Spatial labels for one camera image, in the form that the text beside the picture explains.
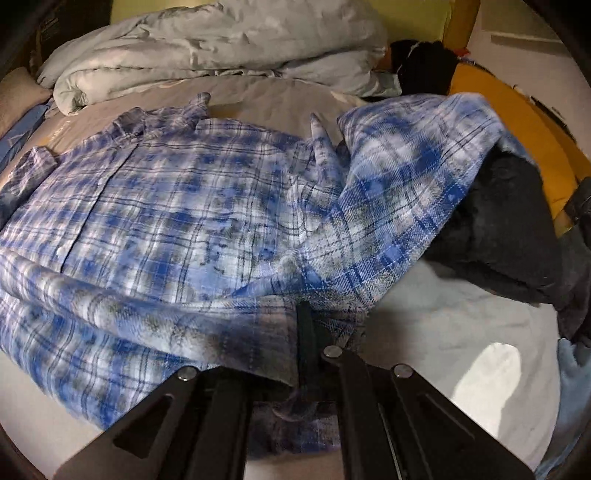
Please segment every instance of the bed sheet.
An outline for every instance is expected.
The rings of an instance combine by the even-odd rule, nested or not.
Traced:
[[[24,151],[45,145],[62,153],[133,106],[180,106],[203,91],[212,94],[213,116],[231,116],[302,137],[309,136],[309,116],[314,112],[327,126],[333,142],[340,140],[337,116],[360,102],[296,80],[184,80],[93,105],[76,116],[58,113],[42,124]],[[0,176],[0,183],[8,171],[10,166]],[[400,361],[411,364],[535,468],[550,441],[558,411],[556,341],[556,314],[550,306],[532,307],[501,299],[420,261],[374,310],[362,353],[368,362],[384,367]],[[0,365],[4,384],[14,386],[10,398],[1,398],[0,422],[33,463],[51,476],[98,430],[70,417],[53,399],[38,391],[38,395],[32,394],[36,389],[33,382],[3,354]],[[34,414],[23,414],[27,405]],[[57,440],[56,431],[48,424],[56,418],[64,432]],[[294,471],[309,469],[324,472],[322,478],[342,477],[335,454],[308,457],[298,465],[294,470],[290,461],[253,462],[247,474],[252,478],[292,478]]]

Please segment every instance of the black fabric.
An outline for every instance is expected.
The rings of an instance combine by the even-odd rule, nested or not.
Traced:
[[[560,247],[536,167],[494,148],[425,256],[498,295],[554,303]]]
[[[440,41],[401,40],[390,48],[392,71],[398,74],[403,95],[447,94],[458,63],[454,52],[444,48]]]
[[[583,179],[564,207],[574,223],[560,238],[563,273],[558,332],[569,340],[591,336],[591,178]]]

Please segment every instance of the flannel shirt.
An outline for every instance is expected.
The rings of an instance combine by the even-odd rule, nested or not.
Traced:
[[[182,365],[295,384],[298,301],[345,345],[492,146],[525,156],[473,94],[353,109],[337,148],[315,117],[304,140],[208,118],[208,101],[33,148],[0,190],[0,347],[103,428]],[[326,419],[253,429],[273,452],[338,445]]]

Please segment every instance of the light blue cloth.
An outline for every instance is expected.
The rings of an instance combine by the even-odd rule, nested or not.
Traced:
[[[560,408],[550,445],[535,471],[538,480],[544,480],[553,468],[566,460],[591,420],[591,348],[561,338],[558,367]]]
[[[475,94],[353,109],[336,149],[316,117],[302,140],[208,118],[208,101],[135,108],[57,158],[35,148],[0,190],[0,346],[102,427],[185,364],[294,384],[297,302],[335,342],[357,337],[491,148],[525,156]],[[323,428],[267,445],[338,442]]]
[[[47,105],[34,106],[0,139],[0,172],[41,125],[47,108]]]

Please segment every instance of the bed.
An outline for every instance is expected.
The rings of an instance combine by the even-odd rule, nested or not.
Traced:
[[[365,104],[355,95],[297,79],[168,80],[89,105],[75,115],[55,113],[21,154],[45,146],[59,155],[133,107],[180,107],[201,92],[211,94],[209,113],[214,118],[238,119],[303,138],[310,136],[310,114],[315,113],[334,144],[342,137],[337,117]],[[0,183],[18,160],[19,156],[2,173]],[[503,299],[441,265],[419,260],[372,309],[366,325],[361,346],[366,361],[383,367],[412,365],[530,468],[539,465],[560,401],[558,331],[551,306]],[[0,421],[16,446],[49,478],[100,429],[71,416],[56,400],[40,394],[6,356],[0,359],[3,381],[13,385],[13,395],[0,400]],[[339,455],[256,460],[247,464],[246,477],[301,478],[318,472],[341,478]]]

